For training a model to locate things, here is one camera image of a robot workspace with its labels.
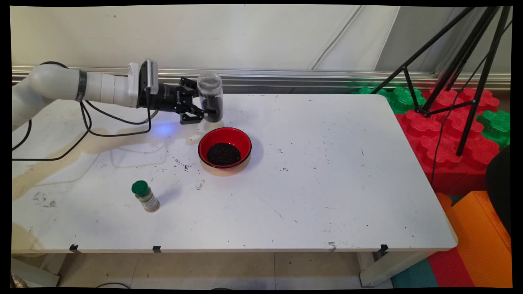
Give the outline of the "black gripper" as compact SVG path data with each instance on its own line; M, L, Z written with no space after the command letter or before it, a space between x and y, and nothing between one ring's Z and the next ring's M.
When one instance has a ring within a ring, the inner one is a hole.
M203 120L217 122L217 109L198 108L194 104L181 104L181 95L199 97L197 81L181 77L179 86L159 84L156 94L144 90L138 97L138 108L149 108L164 112L179 112L182 125L197 124Z

